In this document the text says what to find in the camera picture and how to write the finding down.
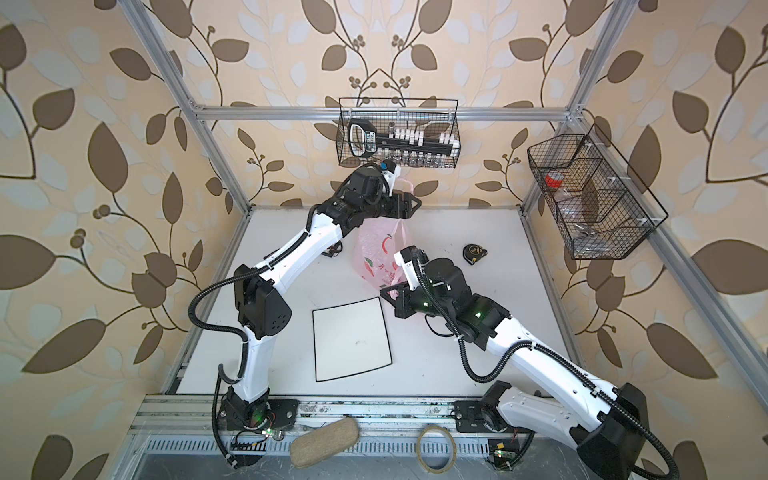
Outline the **pink plastic fruit-print bag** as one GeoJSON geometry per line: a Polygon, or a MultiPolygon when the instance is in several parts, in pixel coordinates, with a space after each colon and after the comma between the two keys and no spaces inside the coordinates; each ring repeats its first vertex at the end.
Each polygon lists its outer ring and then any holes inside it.
{"type": "Polygon", "coordinates": [[[368,218],[358,227],[353,266],[377,290],[405,280],[401,268],[395,264],[394,255],[405,248],[410,240],[407,220],[368,218]]]}

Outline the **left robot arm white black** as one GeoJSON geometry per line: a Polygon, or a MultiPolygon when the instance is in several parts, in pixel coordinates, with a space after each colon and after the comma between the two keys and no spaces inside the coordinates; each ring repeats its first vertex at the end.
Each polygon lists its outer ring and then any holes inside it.
{"type": "Polygon", "coordinates": [[[231,468],[243,467],[245,458],[224,442],[221,419],[229,418],[237,433],[265,435],[279,418],[269,408],[268,370],[276,337],[292,317],[285,293],[316,258],[328,254],[365,220],[412,217],[421,202],[410,193],[395,192],[400,172],[392,160],[358,166],[330,198],[309,209],[303,228],[285,245],[252,267],[238,267],[232,276],[201,290],[190,302],[188,317],[194,326],[232,334],[241,341],[237,373],[229,377],[223,366],[217,368],[211,404],[213,439],[231,468]],[[234,289],[235,327],[204,322],[197,315],[201,301],[225,286],[234,289]]]}

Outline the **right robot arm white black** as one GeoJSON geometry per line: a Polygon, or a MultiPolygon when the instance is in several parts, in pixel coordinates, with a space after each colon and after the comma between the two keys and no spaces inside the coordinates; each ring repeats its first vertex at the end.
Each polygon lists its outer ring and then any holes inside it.
{"type": "Polygon", "coordinates": [[[398,318],[422,313],[444,320],[467,376],[489,387],[479,402],[487,429],[518,427],[555,440],[602,479],[656,478],[637,463],[650,445],[666,464],[662,478],[680,477],[673,453],[649,427],[637,387],[617,387],[557,353],[498,302],[473,292],[450,259],[430,260],[409,246],[394,262],[405,279],[381,297],[398,318]]]}

